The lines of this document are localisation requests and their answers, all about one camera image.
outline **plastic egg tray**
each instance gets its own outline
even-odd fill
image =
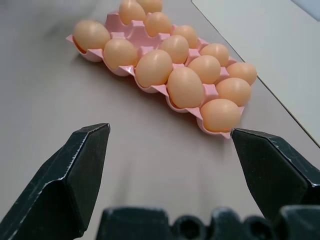
[[[146,53],[153,51],[157,49],[162,41],[168,37],[170,37],[170,34],[168,33],[159,33],[158,35],[154,37],[150,37],[145,29],[145,25],[143,21],[131,21],[129,25],[124,25],[119,17],[118,11],[112,12],[107,15],[105,24],[105,28],[109,31],[110,36],[112,39],[115,38],[123,38],[127,39],[130,41],[137,49],[138,49],[138,55],[139,58],[141,58],[143,55]],[[91,62],[102,62],[104,61],[104,51],[102,49],[89,49],[87,52],[84,52],[82,49],[79,48],[77,43],[75,42],[74,38],[72,35],[68,36],[66,38],[68,41],[72,42],[79,53],[87,60]],[[197,49],[189,49],[189,55],[184,64],[173,64],[173,69],[187,66],[193,59],[197,58],[200,56],[199,51],[204,48],[206,45],[209,43],[202,40],[201,38],[198,39],[198,48]],[[229,57],[228,64],[227,66],[236,63],[237,61],[231,57]],[[214,84],[203,84],[204,88],[204,100],[202,101],[201,105],[199,107],[194,107],[194,108],[177,108],[170,100],[168,91],[167,91],[167,86],[165,84],[163,85],[152,85],[148,88],[143,88],[142,86],[139,85],[136,77],[135,77],[135,68],[134,66],[119,66],[117,69],[110,69],[111,72],[113,72],[115,75],[125,77],[125,76],[133,76],[136,84],[138,87],[147,93],[153,94],[153,93],[161,93],[165,96],[166,101],[171,109],[178,113],[191,113],[196,117],[197,124],[200,127],[200,129],[205,132],[206,134],[209,135],[222,135],[226,139],[230,139],[230,132],[211,132],[205,129],[204,124],[203,124],[203,118],[200,114],[200,107],[203,106],[205,103],[208,101],[217,99],[219,97],[216,87]],[[225,67],[221,67],[220,71],[220,78],[215,82],[217,84],[218,82],[227,79],[229,76],[227,70]],[[244,110],[244,107],[239,107],[241,110],[241,114]]]

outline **egg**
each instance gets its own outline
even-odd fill
[[[119,66],[135,67],[138,62],[138,51],[128,40],[114,38],[106,43],[103,57],[108,67],[113,70]]]
[[[171,101],[180,109],[199,107],[205,97],[199,76],[185,66],[172,71],[167,89]]]
[[[252,85],[257,78],[256,68],[247,62],[236,62],[226,68],[230,78],[239,78]]]
[[[142,6],[145,14],[162,11],[162,0],[136,0],[136,2]]]
[[[229,132],[241,119],[241,111],[237,104],[228,99],[208,101],[200,109],[203,126],[210,132]]]
[[[198,34],[192,26],[177,26],[175,30],[173,30],[172,35],[180,35],[185,37],[189,43],[189,48],[191,49],[196,49],[198,47]]]
[[[184,64],[189,55],[188,41],[180,35],[166,38],[158,49],[166,51],[174,64]]]
[[[220,99],[228,99],[239,107],[244,106],[250,99],[251,87],[241,78],[228,78],[215,86]]]
[[[203,55],[192,60],[188,66],[203,84],[213,84],[220,77],[220,63],[214,56]]]
[[[225,45],[220,43],[211,43],[205,46],[200,52],[200,55],[210,55],[218,59],[221,67],[228,64],[229,50]]]
[[[170,55],[160,49],[153,50],[139,60],[135,68],[135,77],[143,88],[162,85],[167,82],[172,69]]]
[[[145,30],[149,36],[157,34],[169,34],[171,32],[170,19],[162,12],[154,12],[146,17],[144,21]]]
[[[146,18],[144,9],[134,0],[124,0],[120,4],[118,14],[125,25],[129,25],[132,20],[144,21]]]
[[[76,44],[83,50],[104,49],[111,39],[108,30],[99,22],[92,20],[80,21],[73,31]]]

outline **egg carton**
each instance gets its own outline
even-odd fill
[[[118,11],[114,11],[112,13],[109,13],[107,15],[105,24],[105,28],[109,31],[110,36],[112,39],[115,38],[122,38],[130,41],[137,49],[138,49],[138,56],[141,58],[143,55],[147,54],[148,52],[151,52],[155,49],[157,49],[162,41],[168,37],[170,37],[170,34],[168,33],[159,33],[154,37],[151,37],[148,35],[145,25],[143,21],[136,21],[133,20],[129,25],[125,25],[122,23]],[[86,52],[84,52],[76,43],[73,36],[70,35],[66,38],[68,41],[73,43],[79,53],[87,60],[91,62],[104,62],[105,65],[108,67],[108,69],[114,73],[115,75],[125,77],[125,76],[133,76],[137,86],[146,93],[161,93],[165,96],[166,101],[169,105],[169,107],[178,112],[178,113],[191,113],[196,117],[197,124],[199,128],[209,135],[221,135],[225,137],[226,139],[230,139],[231,135],[230,132],[211,132],[205,129],[203,124],[203,118],[200,113],[200,108],[205,103],[217,99],[219,97],[218,92],[216,91],[216,86],[214,84],[202,84],[204,89],[204,100],[202,101],[201,105],[199,107],[193,107],[193,108],[177,108],[175,104],[170,100],[167,86],[166,84],[163,85],[152,85],[148,88],[142,87],[135,76],[135,68],[132,65],[129,66],[119,66],[117,69],[111,69],[106,62],[104,61],[104,51],[102,49],[88,49]],[[204,41],[201,38],[198,38],[198,48],[197,49],[189,49],[189,54],[186,62],[184,64],[173,64],[173,69],[187,66],[192,60],[200,56],[200,50],[203,49],[205,46],[207,46],[209,43]],[[233,59],[232,57],[229,57],[227,67],[231,64],[236,63],[237,61]],[[221,82],[224,79],[227,79],[229,77],[229,74],[227,72],[226,67],[221,67],[220,71],[220,77],[215,82],[217,84],[218,82]],[[241,114],[244,111],[244,106],[239,107]]]

